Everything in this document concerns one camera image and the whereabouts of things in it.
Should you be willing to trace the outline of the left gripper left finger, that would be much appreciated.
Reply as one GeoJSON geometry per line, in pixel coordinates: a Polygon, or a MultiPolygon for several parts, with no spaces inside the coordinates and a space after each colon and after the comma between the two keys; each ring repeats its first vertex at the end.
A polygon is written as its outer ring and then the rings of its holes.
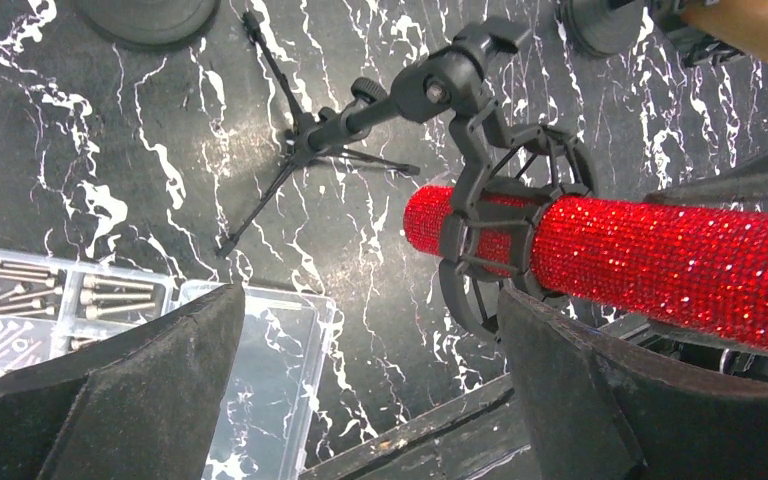
{"type": "Polygon", "coordinates": [[[0,479],[198,479],[245,318],[225,285],[0,378],[0,479]]]}

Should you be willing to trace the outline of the black round base clip stand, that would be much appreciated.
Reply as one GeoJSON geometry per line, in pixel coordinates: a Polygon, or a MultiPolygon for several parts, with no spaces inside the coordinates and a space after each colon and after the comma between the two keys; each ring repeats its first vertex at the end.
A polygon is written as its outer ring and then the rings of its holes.
{"type": "Polygon", "coordinates": [[[218,0],[76,0],[75,12],[103,38],[135,48],[166,48],[203,32],[218,0]]]}

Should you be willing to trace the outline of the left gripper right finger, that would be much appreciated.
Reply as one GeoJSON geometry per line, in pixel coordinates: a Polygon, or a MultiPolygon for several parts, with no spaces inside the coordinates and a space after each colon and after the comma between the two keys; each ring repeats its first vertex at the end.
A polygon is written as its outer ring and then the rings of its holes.
{"type": "Polygon", "coordinates": [[[498,323],[545,479],[768,479],[768,383],[682,363],[505,289],[498,323]]]}

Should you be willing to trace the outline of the red glitter microphone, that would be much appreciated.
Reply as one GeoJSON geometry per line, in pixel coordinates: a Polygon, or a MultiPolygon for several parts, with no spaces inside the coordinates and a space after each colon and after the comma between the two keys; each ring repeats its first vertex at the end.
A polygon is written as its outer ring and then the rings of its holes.
{"type": "Polygon", "coordinates": [[[482,194],[471,213],[428,185],[403,228],[440,260],[452,318],[488,341],[496,319],[470,301],[505,281],[545,303],[578,297],[768,351],[768,213],[604,200],[568,185],[482,194]]]}

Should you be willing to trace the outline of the black round base shock stand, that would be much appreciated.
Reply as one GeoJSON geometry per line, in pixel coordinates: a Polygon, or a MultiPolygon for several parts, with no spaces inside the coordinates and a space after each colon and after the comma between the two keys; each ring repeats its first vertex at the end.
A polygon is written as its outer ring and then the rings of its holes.
{"type": "Polygon", "coordinates": [[[689,6],[713,4],[712,1],[560,0],[556,17],[573,47],[590,58],[605,59],[629,50],[637,42],[643,20],[649,19],[677,52],[683,68],[716,67],[743,59],[747,53],[681,19],[689,6]]]}

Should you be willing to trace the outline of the gold microphone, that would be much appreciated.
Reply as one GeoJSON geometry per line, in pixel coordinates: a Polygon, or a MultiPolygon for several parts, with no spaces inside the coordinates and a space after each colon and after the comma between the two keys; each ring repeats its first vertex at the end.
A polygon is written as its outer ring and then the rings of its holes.
{"type": "Polygon", "coordinates": [[[768,64],[768,0],[692,3],[686,6],[680,18],[768,64]]]}

